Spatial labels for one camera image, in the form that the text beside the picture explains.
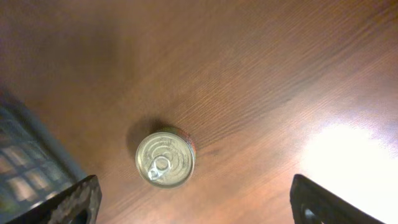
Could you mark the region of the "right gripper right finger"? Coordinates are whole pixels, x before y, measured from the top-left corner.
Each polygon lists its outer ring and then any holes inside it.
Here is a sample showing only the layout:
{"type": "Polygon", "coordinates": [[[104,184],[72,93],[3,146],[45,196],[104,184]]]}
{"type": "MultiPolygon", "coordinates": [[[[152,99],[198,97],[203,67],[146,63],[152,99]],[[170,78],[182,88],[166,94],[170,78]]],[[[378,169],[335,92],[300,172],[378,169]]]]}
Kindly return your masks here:
{"type": "Polygon", "coordinates": [[[302,174],[294,175],[290,204],[295,224],[383,224],[302,174]]]}

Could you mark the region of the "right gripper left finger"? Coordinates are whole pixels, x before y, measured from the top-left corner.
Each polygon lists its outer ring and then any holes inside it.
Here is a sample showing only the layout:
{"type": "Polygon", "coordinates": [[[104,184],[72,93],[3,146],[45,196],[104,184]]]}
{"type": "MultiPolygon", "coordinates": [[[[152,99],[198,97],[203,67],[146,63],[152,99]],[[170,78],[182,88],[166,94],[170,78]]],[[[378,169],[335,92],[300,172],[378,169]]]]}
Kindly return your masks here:
{"type": "Polygon", "coordinates": [[[101,199],[98,177],[89,175],[7,224],[95,224],[101,199]]]}

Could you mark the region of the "grey plastic shopping basket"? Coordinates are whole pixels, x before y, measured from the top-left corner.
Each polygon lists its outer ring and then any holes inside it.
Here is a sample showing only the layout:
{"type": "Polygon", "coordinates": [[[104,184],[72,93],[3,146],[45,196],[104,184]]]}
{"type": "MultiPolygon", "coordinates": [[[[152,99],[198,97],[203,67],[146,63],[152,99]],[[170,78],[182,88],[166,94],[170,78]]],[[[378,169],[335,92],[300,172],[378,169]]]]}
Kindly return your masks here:
{"type": "Polygon", "coordinates": [[[7,223],[87,174],[45,125],[1,89],[1,223],[7,223]]]}

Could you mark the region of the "silver pull-tab tin can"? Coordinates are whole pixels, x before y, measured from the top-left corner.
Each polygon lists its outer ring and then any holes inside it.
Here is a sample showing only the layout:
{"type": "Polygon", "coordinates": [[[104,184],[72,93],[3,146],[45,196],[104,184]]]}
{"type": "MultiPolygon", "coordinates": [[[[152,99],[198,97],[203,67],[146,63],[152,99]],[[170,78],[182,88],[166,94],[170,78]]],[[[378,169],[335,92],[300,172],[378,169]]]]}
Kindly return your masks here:
{"type": "Polygon", "coordinates": [[[135,156],[139,175],[160,189],[183,185],[192,176],[195,161],[194,142],[176,127],[164,127],[145,137],[135,156]]]}

